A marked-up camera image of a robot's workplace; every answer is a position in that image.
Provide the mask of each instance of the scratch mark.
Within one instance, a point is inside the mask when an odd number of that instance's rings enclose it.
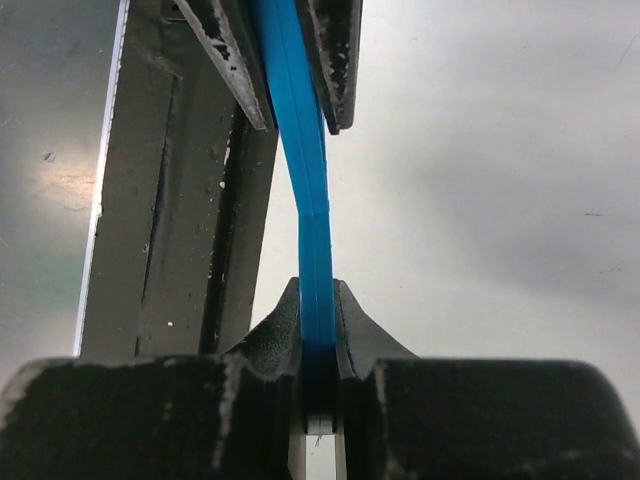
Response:
[[[627,53],[629,53],[629,50],[631,50],[631,47],[633,47],[633,44],[636,42],[638,37],[640,37],[640,32],[636,33],[633,36],[633,38],[631,39],[631,41],[627,45],[627,48],[625,48],[624,52],[622,53],[622,56],[620,57],[620,60],[618,60],[618,65],[616,65],[617,67],[619,67],[620,64],[624,61],[624,58],[627,56]]]

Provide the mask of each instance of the blue folded strip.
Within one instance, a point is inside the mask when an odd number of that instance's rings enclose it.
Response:
[[[336,343],[324,117],[294,0],[254,0],[253,11],[298,207],[301,335],[324,350]]]

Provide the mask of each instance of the white edge strip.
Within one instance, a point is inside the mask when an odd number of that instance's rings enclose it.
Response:
[[[118,7],[118,20],[116,22],[113,54],[111,55],[111,67],[109,70],[109,84],[107,86],[107,98],[104,107],[104,117],[102,119],[100,151],[98,153],[95,185],[93,187],[93,200],[91,202],[91,215],[89,217],[89,236],[87,239],[87,249],[84,257],[84,270],[82,272],[82,285],[80,287],[80,301],[78,302],[76,333],[73,340],[74,356],[80,355],[80,345],[82,344],[82,334],[84,330],[84,317],[87,309],[89,277],[91,275],[91,264],[93,261],[93,247],[96,239],[96,228],[98,225],[98,219],[102,216],[102,184],[104,182],[104,169],[107,162],[107,147],[109,145],[109,134],[111,132],[111,119],[113,118],[113,107],[116,99],[116,89],[118,86],[118,73],[120,72],[120,57],[122,55],[127,15],[129,13],[129,1],[130,0],[120,0],[120,6]]]

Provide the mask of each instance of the dark speck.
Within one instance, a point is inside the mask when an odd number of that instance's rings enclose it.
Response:
[[[42,159],[47,163],[53,163],[56,161],[56,154],[54,152],[44,152],[42,154]]]

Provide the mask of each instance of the gray surface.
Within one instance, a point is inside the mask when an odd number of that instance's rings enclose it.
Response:
[[[639,425],[640,3],[364,5],[335,274],[415,353],[587,360]],[[297,269],[282,157],[272,192],[255,318]]]
[[[119,0],[0,0],[0,384],[70,354]]]

